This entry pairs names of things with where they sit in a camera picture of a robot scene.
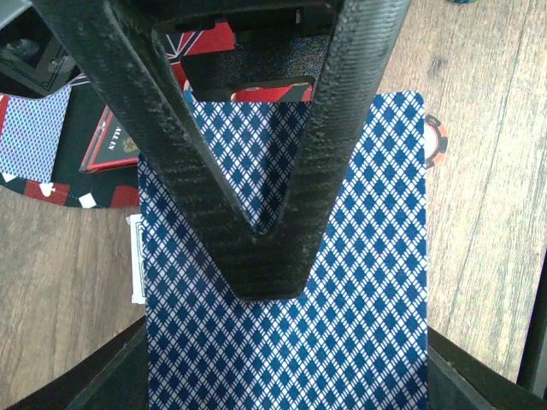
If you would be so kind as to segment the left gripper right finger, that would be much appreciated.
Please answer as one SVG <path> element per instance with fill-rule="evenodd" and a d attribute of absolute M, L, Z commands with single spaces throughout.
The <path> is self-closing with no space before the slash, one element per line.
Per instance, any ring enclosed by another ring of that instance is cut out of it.
<path fill-rule="evenodd" d="M 427 336 L 429 409 L 545 409 L 546 400 L 509 381 L 436 332 Z"/>

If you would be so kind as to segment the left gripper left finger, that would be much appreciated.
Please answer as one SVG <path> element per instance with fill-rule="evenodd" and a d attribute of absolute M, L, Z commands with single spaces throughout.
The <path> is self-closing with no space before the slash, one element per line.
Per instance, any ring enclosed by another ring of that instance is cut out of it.
<path fill-rule="evenodd" d="M 139 319 L 13 409 L 147 409 L 148 352 Z"/>

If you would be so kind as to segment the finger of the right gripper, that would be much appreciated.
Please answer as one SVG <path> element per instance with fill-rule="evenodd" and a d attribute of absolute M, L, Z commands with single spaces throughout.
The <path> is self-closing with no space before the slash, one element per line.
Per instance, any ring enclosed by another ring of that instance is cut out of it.
<path fill-rule="evenodd" d="M 234 291 L 304 289 L 406 1 L 37 1 Z"/>

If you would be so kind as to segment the triangular all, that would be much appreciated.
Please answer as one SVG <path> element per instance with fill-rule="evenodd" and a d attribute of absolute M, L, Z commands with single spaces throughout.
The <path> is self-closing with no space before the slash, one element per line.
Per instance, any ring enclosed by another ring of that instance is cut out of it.
<path fill-rule="evenodd" d="M 136 166 L 138 156 L 138 146 L 114 116 L 112 110 L 105 106 L 79 171 L 99 173 Z"/>

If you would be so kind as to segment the brown 100 chip stack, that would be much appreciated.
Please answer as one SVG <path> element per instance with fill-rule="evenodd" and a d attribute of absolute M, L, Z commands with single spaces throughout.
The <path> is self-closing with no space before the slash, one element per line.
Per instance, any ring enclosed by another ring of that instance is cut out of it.
<path fill-rule="evenodd" d="M 442 122 L 431 114 L 424 119 L 425 165 L 430 169 L 437 165 L 448 149 L 448 133 Z"/>

